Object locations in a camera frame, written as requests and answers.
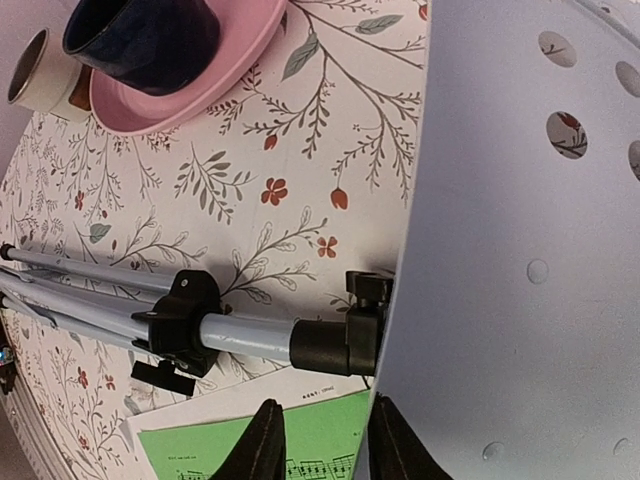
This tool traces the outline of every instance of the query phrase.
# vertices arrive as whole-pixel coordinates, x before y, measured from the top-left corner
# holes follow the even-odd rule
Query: white paper
[[[365,388],[361,377],[285,368],[250,382],[130,417],[120,429],[133,447],[145,478],[157,479],[139,440],[140,432],[247,417],[254,415],[268,398],[275,399],[287,409],[340,398]]]

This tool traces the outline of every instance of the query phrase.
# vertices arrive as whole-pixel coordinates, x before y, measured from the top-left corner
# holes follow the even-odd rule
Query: white cup
[[[65,54],[61,39],[44,29],[20,57],[7,99],[12,105],[82,122],[91,115],[90,76],[91,69]]]

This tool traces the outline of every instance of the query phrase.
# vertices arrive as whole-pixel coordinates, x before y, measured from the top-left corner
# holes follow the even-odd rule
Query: tripod
[[[131,376],[158,388],[193,395],[220,352],[291,362],[295,368],[339,375],[373,375],[393,280],[346,273],[356,304],[345,322],[298,322],[222,314],[220,289],[201,270],[175,276],[124,270],[19,250],[4,244],[0,257],[29,267],[0,267],[0,307],[87,337],[161,358],[136,362]],[[47,279],[51,272],[80,275],[149,292],[151,301],[98,293]]]

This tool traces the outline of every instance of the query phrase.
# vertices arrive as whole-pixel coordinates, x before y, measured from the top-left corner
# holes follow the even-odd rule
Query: dark blue mug
[[[64,51],[136,90],[177,92],[211,63],[220,23],[205,0],[81,0]]]

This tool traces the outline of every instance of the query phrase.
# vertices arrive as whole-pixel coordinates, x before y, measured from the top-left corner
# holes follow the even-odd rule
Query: cup rim
[[[22,55],[20,55],[20,59],[18,60],[15,69],[13,70],[13,75],[11,76],[9,91],[7,92],[7,101],[9,102],[9,105],[13,105],[18,102],[24,95],[24,92],[27,90],[27,88],[29,88],[31,80],[33,79],[33,75],[40,66],[40,62],[42,61],[42,57],[44,56],[44,52],[47,49],[50,38],[51,34],[49,32],[49,29],[43,28],[38,33],[36,33],[31,40],[29,40],[29,43],[22,52]],[[35,45],[38,45],[38,42],[41,42],[39,45],[38,55],[36,56],[35,60],[33,60],[30,56],[30,54],[32,54],[31,48],[33,48]],[[29,73],[26,76],[23,75],[19,77],[18,75],[19,73],[21,73],[21,69],[29,65],[27,64],[27,61],[33,62],[32,64],[29,63]],[[19,87],[16,85],[16,82],[18,80],[21,80],[21,84]]]
[[[70,27],[71,27],[72,23],[75,20],[77,20],[78,16],[80,15],[80,11],[82,10],[82,7],[84,7],[87,3],[91,2],[91,1],[95,1],[95,0],[81,0],[80,3],[78,3],[78,5],[76,6],[76,8],[73,11],[73,13],[71,14],[71,17],[69,18],[69,21],[67,22],[67,26],[64,29],[64,35],[62,37],[62,48],[64,49],[64,52],[67,55],[75,55],[77,53],[80,53],[83,50],[85,50],[87,47],[89,47],[90,45],[95,43],[96,40],[98,40],[100,37],[102,37],[105,34],[105,32],[107,32],[107,30],[109,30],[109,28],[115,22],[118,21],[118,19],[122,16],[123,12],[127,8],[129,8],[129,5],[131,5],[134,2],[134,0],[126,0],[124,2],[124,4],[122,5],[122,7],[120,8],[120,10],[118,10],[118,13],[116,13],[113,16],[113,18],[111,20],[109,20],[109,22],[104,27],[102,27],[102,29],[98,33],[96,33],[94,36],[92,36],[89,40],[84,42],[79,47],[74,48],[74,49],[70,49],[69,45],[68,45]]]

